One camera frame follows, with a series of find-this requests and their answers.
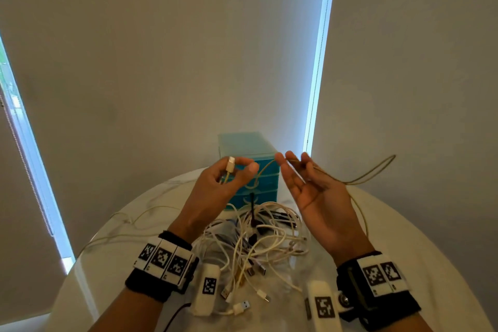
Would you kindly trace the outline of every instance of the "white wall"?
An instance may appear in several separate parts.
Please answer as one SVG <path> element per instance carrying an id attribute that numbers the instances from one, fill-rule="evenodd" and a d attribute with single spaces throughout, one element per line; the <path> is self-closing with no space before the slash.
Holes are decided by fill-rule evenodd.
<path id="1" fill-rule="evenodd" d="M 333 0 L 312 149 L 342 179 L 398 154 L 364 188 L 439 246 L 495 328 L 497 16 L 498 0 Z"/>
<path id="2" fill-rule="evenodd" d="M 0 324 L 47 312 L 65 274 L 0 106 Z"/>
<path id="3" fill-rule="evenodd" d="M 217 159 L 302 147 L 322 0 L 0 0 L 0 33 L 75 253 L 110 214 Z"/>

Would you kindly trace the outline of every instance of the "round table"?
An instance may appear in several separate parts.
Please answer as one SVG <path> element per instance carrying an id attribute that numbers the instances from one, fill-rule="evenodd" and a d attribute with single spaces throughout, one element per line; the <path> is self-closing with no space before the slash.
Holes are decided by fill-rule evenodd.
<path id="1" fill-rule="evenodd" d="M 135 218 L 156 205 L 181 209 L 201 171 L 192 171 L 159 184 L 121 211 Z M 348 190 L 363 209 L 373 245 L 377 250 L 389 254 L 400 266 L 413 296 L 422 308 L 422 316 L 435 332 L 493 331 L 460 273 L 420 230 L 365 191 L 356 187 L 349 187 Z M 296 208 L 282 178 L 278 188 L 278 202 Z M 118 215 L 99 230 L 96 238 L 116 234 L 159 234 L 177 214 L 178 211 L 174 209 L 156 208 L 141 217 L 135 226 L 123 223 L 125 217 Z M 90 329 L 123 289 L 132 264 L 146 241 L 146 237 L 119 237 L 87 248 L 59 291 L 46 331 L 84 332 Z M 320 279 L 327 281 L 332 289 L 337 289 L 337 273 L 332 258 L 314 239 L 310 242 L 310 252 L 291 262 L 290 266 L 293 270 L 288 275 L 298 285 L 305 285 L 309 279 Z M 307 329 L 301 293 L 290 289 L 272 273 L 264 277 L 254 276 L 253 282 L 270 295 L 270 303 L 257 297 L 246 285 L 238 292 L 237 298 L 240 297 L 240 300 L 236 301 L 248 299 L 251 308 L 247 312 L 239 316 L 209 317 L 194 317 L 188 312 L 181 312 L 169 331 Z M 173 293 L 163 308 L 157 332 L 163 331 L 176 309 L 185 303 L 186 296 Z M 222 307 L 223 299 L 219 298 L 217 307 Z M 358 320 L 352 323 L 342 321 L 342 325 L 344 331 L 363 330 Z"/>

